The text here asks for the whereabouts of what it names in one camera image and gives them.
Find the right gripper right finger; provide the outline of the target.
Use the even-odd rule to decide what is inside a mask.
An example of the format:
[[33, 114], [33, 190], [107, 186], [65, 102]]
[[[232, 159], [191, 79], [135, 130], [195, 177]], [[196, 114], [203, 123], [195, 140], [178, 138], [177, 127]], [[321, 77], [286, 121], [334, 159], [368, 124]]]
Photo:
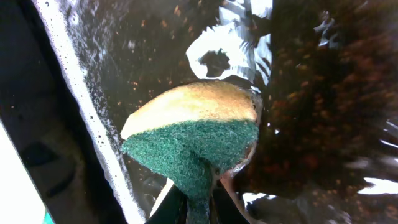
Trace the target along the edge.
[[217, 183], [211, 195], [211, 223], [248, 224], [222, 183]]

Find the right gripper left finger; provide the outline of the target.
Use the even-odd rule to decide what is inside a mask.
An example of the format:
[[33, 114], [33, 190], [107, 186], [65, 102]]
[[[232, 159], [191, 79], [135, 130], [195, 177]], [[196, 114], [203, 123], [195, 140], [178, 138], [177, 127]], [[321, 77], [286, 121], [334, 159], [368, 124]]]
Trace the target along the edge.
[[187, 211], [187, 197], [176, 186], [171, 185], [146, 224], [186, 224]]

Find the yellow sponge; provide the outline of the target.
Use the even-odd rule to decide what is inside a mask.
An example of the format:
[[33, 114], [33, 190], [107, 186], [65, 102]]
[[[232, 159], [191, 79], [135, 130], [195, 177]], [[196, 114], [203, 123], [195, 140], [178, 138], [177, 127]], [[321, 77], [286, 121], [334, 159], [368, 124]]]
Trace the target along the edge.
[[121, 151], [171, 180], [187, 198], [187, 222], [210, 222], [210, 197], [250, 163], [262, 99], [219, 80], [176, 86], [129, 115]]

